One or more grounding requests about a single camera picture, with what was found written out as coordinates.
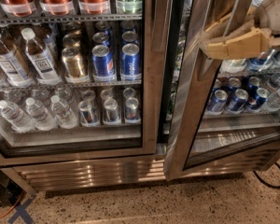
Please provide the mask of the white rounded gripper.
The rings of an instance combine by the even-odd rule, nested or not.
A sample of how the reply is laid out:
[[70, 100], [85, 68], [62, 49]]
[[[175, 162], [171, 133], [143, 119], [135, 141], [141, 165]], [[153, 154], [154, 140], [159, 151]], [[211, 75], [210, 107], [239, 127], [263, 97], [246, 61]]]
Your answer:
[[264, 0], [257, 17], [259, 28], [253, 14], [243, 21], [229, 14], [203, 32], [200, 49], [211, 59], [237, 60], [257, 57], [271, 46], [280, 48], [280, 0]]

